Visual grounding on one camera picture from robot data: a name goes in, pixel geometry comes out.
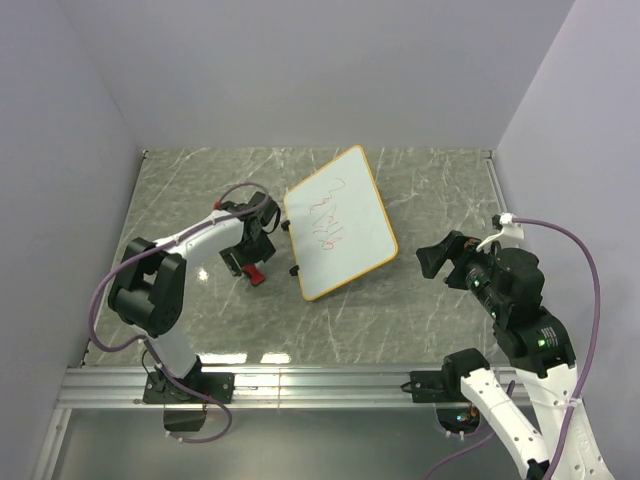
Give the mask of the red whiteboard eraser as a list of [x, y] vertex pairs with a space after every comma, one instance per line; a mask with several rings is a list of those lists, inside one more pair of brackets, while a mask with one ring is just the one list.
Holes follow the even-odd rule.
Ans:
[[252, 286], [257, 287], [265, 282], [266, 277], [255, 264], [244, 266], [241, 271], [249, 279]]

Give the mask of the yellow framed whiteboard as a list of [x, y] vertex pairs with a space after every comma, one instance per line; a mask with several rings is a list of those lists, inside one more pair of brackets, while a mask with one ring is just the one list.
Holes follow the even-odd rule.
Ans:
[[284, 196], [302, 297], [315, 301], [399, 252], [365, 150], [355, 145]]

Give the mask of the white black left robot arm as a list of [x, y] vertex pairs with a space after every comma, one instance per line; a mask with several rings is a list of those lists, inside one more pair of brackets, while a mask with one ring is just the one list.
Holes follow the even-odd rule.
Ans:
[[154, 366], [146, 371], [149, 403], [229, 403], [231, 373], [206, 373], [198, 354], [178, 326], [189, 268], [221, 257], [231, 274], [252, 286], [265, 280], [258, 266], [275, 253], [269, 239], [281, 209], [267, 193], [256, 191], [246, 203], [222, 197], [198, 224], [163, 239], [132, 240], [113, 280], [108, 307], [142, 337]]

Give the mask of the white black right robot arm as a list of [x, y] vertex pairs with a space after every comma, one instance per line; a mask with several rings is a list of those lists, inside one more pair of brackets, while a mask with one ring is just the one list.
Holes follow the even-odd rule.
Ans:
[[468, 291], [493, 321], [494, 337], [534, 409], [531, 423], [476, 349], [445, 357], [441, 386], [486, 419], [523, 479], [610, 479], [581, 398], [578, 367], [564, 325], [542, 304], [545, 282], [538, 258], [499, 241], [451, 231], [416, 251], [424, 278], [446, 262], [445, 283]]

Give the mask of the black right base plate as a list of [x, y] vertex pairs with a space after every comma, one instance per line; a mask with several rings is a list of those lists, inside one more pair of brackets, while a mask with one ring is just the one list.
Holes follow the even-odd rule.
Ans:
[[400, 389], [411, 396], [414, 404], [469, 403], [470, 400], [462, 394], [461, 379], [469, 377], [475, 370], [492, 372], [489, 364], [462, 367], [447, 364], [439, 371], [411, 371], [409, 380]]

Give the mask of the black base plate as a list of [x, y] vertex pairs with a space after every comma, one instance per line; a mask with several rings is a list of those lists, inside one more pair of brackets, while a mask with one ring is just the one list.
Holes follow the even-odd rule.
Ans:
[[151, 372], [146, 379], [143, 404], [210, 403], [210, 398], [222, 404], [231, 402], [235, 376], [230, 372], [200, 373], [193, 378], [169, 380], [162, 372]]
[[447, 364], [439, 371], [411, 371], [409, 380], [400, 389], [411, 396], [414, 404], [469, 403], [470, 400], [462, 394], [461, 379], [469, 377], [475, 370], [492, 372], [489, 364], [462, 367]]

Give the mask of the aluminium front rail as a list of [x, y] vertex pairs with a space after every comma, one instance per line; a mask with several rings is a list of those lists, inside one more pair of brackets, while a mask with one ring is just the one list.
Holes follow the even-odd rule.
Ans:
[[[235, 375], [231, 409], [404, 408], [414, 404], [400, 385], [417, 370], [437, 364], [336, 364], [330, 366], [221, 365], [207, 373]], [[67, 370], [55, 406], [59, 409], [150, 409], [143, 402], [141, 366]]]

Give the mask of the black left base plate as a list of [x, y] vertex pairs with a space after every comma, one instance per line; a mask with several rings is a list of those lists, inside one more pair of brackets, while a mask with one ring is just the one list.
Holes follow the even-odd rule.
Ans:
[[222, 404], [231, 402], [235, 376], [230, 372], [200, 373], [193, 378], [169, 380], [162, 372], [151, 372], [146, 379], [143, 404], [210, 403], [210, 398]]

